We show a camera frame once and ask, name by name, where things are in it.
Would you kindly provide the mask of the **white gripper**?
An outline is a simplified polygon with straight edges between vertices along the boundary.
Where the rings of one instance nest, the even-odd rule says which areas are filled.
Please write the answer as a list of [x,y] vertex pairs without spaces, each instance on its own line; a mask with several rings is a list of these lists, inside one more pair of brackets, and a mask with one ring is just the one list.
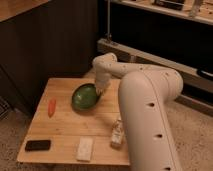
[[104,90],[110,85],[111,75],[107,72],[96,72],[95,75],[95,86],[97,96],[102,96]]

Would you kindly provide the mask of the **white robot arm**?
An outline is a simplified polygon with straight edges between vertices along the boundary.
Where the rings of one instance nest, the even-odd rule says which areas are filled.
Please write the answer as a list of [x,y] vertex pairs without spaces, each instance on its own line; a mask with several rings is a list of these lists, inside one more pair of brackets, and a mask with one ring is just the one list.
[[183,79],[174,69],[123,63],[113,53],[93,59],[95,87],[104,92],[110,78],[120,78],[118,104],[126,135],[131,171],[183,171],[165,112]]

